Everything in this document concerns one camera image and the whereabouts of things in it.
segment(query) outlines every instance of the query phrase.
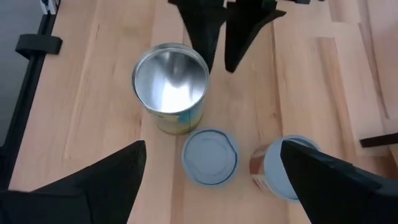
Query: wood plank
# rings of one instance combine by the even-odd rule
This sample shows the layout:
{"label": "wood plank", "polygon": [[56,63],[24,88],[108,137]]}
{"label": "wood plank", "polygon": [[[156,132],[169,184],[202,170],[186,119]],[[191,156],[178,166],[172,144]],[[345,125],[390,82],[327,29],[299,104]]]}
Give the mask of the wood plank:
{"label": "wood plank", "polygon": [[71,0],[59,9],[53,35],[62,38],[63,45],[59,55],[45,58],[12,175],[12,189],[34,190],[72,172],[62,169],[63,153],[88,42],[95,34],[92,21],[97,4],[97,0]]}
{"label": "wood plank", "polygon": [[365,46],[366,55],[368,56],[368,62],[374,80],[374,87],[376,89],[379,108],[382,116],[387,117],[386,104],[382,96],[379,72],[377,70],[376,56],[374,53],[372,30],[369,18],[368,0],[358,0],[358,7],[359,7],[359,14],[361,15],[361,22],[359,23],[359,29],[362,34],[362,40]]}
{"label": "wood plank", "polygon": [[[301,8],[285,3],[280,8],[288,12],[274,22],[282,134],[301,134],[325,153],[345,159],[338,111],[315,42],[319,36],[333,37],[331,20],[324,18],[328,4]],[[309,22],[314,9],[324,14]],[[310,222],[301,205],[289,203],[288,209],[291,222]]]}
{"label": "wood plank", "polygon": [[[151,47],[164,42],[182,43],[183,23],[180,14],[167,1],[155,1],[153,25],[147,26],[152,29],[149,36]],[[146,140],[147,163],[128,223],[178,223],[180,218],[175,208],[181,207],[179,194],[183,192],[183,185],[179,184],[183,175],[182,166],[178,167],[179,170],[176,167],[181,164],[180,153],[185,138],[178,137],[177,141],[176,136],[163,133],[153,117],[145,109],[142,110],[141,139]]]}
{"label": "wood plank", "polygon": [[374,51],[389,119],[398,119],[398,2],[368,1]]}
{"label": "wood plank", "polygon": [[359,140],[384,133],[376,90],[358,25],[333,24],[349,119],[358,155],[385,156],[387,147],[363,149]]}
{"label": "wood plank", "polygon": [[327,2],[311,1],[310,5],[306,5],[279,1],[277,8],[287,13],[276,21],[286,21],[285,26],[289,26],[294,35],[333,37],[333,31],[328,26],[331,16]]}
{"label": "wood plank", "polygon": [[341,77],[336,42],[334,38],[327,37],[318,37],[316,42],[323,75],[326,76],[333,98],[333,103],[336,106],[342,138],[340,145],[340,147],[343,149],[342,155],[344,156],[345,160],[355,163],[355,139],[353,136],[351,121],[349,119],[345,91],[343,89],[343,80]]}
{"label": "wood plank", "polygon": [[[123,26],[124,14],[119,13],[122,4],[124,1],[101,1],[98,4],[98,13],[93,21],[96,34],[90,39],[91,47],[87,50],[86,69],[81,73],[65,147],[66,159],[74,161],[89,159],[92,160],[87,161],[90,164],[107,156],[103,141],[109,140],[105,138],[108,111],[114,108],[111,102],[123,99],[113,99],[119,93],[114,91],[118,87],[109,85],[115,84],[113,76],[118,76],[116,62],[119,45],[122,35],[127,34],[126,30],[129,28]],[[109,152],[120,149],[118,146],[122,147],[113,145],[114,148],[109,149]]]}
{"label": "wood plank", "polygon": [[359,23],[358,2],[355,0],[329,0],[332,22]]}

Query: open can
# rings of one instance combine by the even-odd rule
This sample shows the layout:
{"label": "open can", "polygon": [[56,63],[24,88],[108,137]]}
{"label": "open can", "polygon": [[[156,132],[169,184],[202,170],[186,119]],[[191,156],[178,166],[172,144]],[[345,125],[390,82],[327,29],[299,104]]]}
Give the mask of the open can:
{"label": "open can", "polygon": [[185,134],[198,126],[208,82],[209,70],[200,54],[176,43],[146,51],[132,72],[139,101],[169,134]]}
{"label": "open can", "polygon": [[285,136],[268,146],[260,146],[254,151],[249,163],[250,175],[253,182],[263,192],[272,192],[276,196],[291,202],[300,202],[280,158],[284,140],[294,141],[320,151],[317,144],[306,137],[299,135]]}

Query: white plastic lid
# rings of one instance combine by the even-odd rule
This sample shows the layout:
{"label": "white plastic lid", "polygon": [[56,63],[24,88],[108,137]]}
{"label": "white plastic lid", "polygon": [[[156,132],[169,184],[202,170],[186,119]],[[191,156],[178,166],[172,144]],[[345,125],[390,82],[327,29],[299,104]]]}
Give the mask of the white plastic lid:
{"label": "white plastic lid", "polygon": [[220,130],[194,132],[185,141],[182,164],[189,178],[198,184],[207,187],[225,184],[237,170],[238,145]]}

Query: black clamp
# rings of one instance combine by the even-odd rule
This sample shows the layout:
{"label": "black clamp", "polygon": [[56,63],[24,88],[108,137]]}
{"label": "black clamp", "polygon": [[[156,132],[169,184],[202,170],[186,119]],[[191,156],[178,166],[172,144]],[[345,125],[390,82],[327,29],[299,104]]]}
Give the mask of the black clamp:
{"label": "black clamp", "polygon": [[362,147],[376,147],[376,146],[388,146],[391,144],[398,144],[398,133],[361,139],[359,142],[361,143]]}
{"label": "black clamp", "polygon": [[19,36],[16,52],[27,59],[34,53],[57,55],[62,46],[62,39],[50,35],[22,34]]}

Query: can label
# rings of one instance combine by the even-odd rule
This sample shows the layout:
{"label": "can label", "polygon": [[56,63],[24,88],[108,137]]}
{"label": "can label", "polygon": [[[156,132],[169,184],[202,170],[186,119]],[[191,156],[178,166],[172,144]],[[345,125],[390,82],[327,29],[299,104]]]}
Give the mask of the can label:
{"label": "can label", "polygon": [[268,147],[261,146],[254,151],[250,158],[249,168],[250,176],[253,182],[263,191],[271,192],[266,181],[266,174],[264,172],[264,158],[266,156]]}
{"label": "can label", "polygon": [[203,114],[204,100],[195,106],[177,114],[163,114],[152,112],[156,125],[169,134],[185,134],[195,129]]}

